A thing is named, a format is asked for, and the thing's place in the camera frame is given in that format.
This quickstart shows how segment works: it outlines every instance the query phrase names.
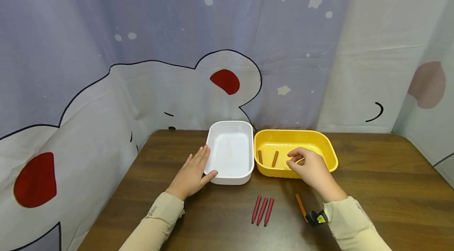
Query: tray rim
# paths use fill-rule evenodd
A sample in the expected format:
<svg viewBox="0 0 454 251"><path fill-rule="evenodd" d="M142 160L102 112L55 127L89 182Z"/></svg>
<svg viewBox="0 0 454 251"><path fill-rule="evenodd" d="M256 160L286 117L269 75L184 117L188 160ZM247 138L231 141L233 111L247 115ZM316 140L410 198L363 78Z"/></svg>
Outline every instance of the tray rim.
<svg viewBox="0 0 454 251"><path fill-rule="evenodd" d="M327 141L328 141L328 144L329 144L329 147L331 148L331 151L333 152L333 155L334 155L334 159L335 159L335 165L332 169L328 169L329 172L333 172L337 169L337 167L339 166L339 160L337 159L337 155L336 155L336 152L334 150L334 147L333 145L331 144L331 141L329 140L328 137L326 137L325 134L321 133L321 132L317 132L317 131L314 131L314 130L293 130L293 129L263 129L263 130L260 130L258 131L255 136L254 136L254 160L255 162L257 163L257 167L262 167L264 169L269 169L269 170L280 170L280 171L289 171L288 169L284 169L284 168L278 168L278 167L268 167L268 166L264 166L263 164L260 163L260 161L258 161L258 159L256 158L256 140L257 140L257 135L260 134L260 132L265 132L265 131L286 131L286 132L311 132L311 133L315 133L315 134L318 134L318 135L322 135Z"/></svg>
<svg viewBox="0 0 454 251"><path fill-rule="evenodd" d="M207 136L207 140L206 140L206 144L208 144L208 139L210 137L210 134L211 134L211 129L214 125L218 124L218 123L245 123L249 126L249 128L251 129L251 140L253 140L251 142L251 149L252 149L252 156L253 156L253 164L251 165L251 168L249 169L248 173L243 175L243 176L240 176L240 177L218 177L216 176L215 179L217 178L217 180L219 179L244 179L248 176L250 176L252 174L252 172L254 171L254 167L255 167L255 138L254 138L254 129L253 129L253 126L251 125L251 123L249 122L246 122L246 121L243 121L243 120L223 120L223 121L218 121L218 122L215 122L213 123L213 125L210 126L210 129L208 130L208 136ZM206 167L203 168L203 173L204 174L207 174L209 173L209 171L206 171Z"/></svg>

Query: yellow plastic tray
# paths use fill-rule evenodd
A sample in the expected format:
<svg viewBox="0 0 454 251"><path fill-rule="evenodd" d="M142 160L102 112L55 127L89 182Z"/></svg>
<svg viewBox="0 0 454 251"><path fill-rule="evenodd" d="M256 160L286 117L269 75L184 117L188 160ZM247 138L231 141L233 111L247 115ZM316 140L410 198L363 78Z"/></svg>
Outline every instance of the yellow plastic tray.
<svg viewBox="0 0 454 251"><path fill-rule="evenodd" d="M323 156L330 172L336 170L338 160L329 139L320 132L304 130L262 130L254 137L254 158L258 171L269 177L300 178L287 166L290 159L287 153L297 147L305 147ZM258 161L258 151L262 151L262 161ZM275 167L271 167L274 153L278 151Z"/></svg>

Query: beige sleeve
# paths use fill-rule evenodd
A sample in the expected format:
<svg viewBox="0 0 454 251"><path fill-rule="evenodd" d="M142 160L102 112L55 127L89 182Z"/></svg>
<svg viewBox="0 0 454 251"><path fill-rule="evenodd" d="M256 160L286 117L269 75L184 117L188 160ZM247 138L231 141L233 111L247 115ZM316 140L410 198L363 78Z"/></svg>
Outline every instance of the beige sleeve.
<svg viewBox="0 0 454 251"><path fill-rule="evenodd" d="M126 239L120 251L158 251L183 214L184 202L162 193L150 211Z"/></svg>
<svg viewBox="0 0 454 251"><path fill-rule="evenodd" d="M329 229L344 251L391 251L358 201L348 197L325 204Z"/></svg>

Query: red oval spot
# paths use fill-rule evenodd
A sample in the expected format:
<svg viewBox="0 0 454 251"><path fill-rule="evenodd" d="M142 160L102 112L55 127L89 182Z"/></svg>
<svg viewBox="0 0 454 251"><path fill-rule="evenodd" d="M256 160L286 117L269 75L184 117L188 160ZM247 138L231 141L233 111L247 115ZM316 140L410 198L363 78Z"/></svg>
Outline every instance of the red oval spot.
<svg viewBox="0 0 454 251"><path fill-rule="evenodd" d="M57 195L54 154L41 153L29 161L14 183L14 197L24 207L34 208Z"/></svg>
<svg viewBox="0 0 454 251"><path fill-rule="evenodd" d="M434 108L445 94L446 75L441 62L424 63L416 69L408 94L417 100L422 109Z"/></svg>
<svg viewBox="0 0 454 251"><path fill-rule="evenodd" d="M240 80L237 76L227 69L215 72L210 80L218 87L223 89L228 95L235 95L240 89Z"/></svg>

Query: cartoon bear print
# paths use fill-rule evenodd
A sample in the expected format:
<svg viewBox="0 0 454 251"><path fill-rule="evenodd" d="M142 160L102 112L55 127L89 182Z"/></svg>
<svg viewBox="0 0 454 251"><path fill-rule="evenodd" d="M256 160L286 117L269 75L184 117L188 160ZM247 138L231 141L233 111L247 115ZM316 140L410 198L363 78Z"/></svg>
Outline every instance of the cartoon bear print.
<svg viewBox="0 0 454 251"><path fill-rule="evenodd" d="M262 86L232 50L194 68L114 65L81 90L59 126L32 125L0 140L2 250L76 250L146 139L157 129L208 129L244 120Z"/></svg>

